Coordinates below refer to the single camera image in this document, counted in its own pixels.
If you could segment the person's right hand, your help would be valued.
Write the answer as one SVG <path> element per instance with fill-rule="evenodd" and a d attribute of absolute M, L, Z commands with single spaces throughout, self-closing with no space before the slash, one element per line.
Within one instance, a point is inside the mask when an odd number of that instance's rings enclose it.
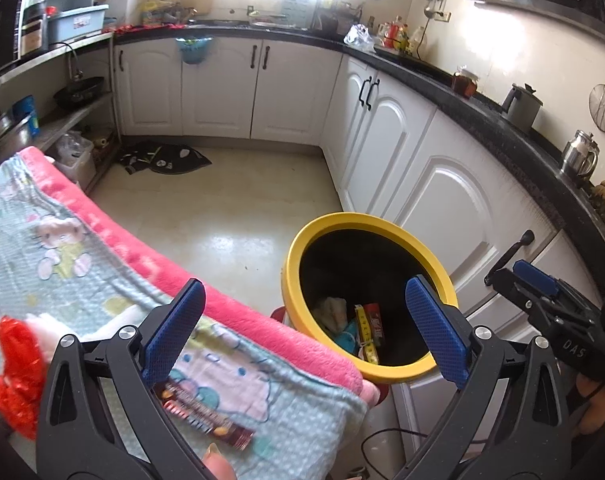
<path fill-rule="evenodd" d="M 595 434 L 605 425 L 605 384 L 578 374 L 576 387 L 583 400 L 587 401 L 587 410 L 574 429 L 574 436 Z"/>

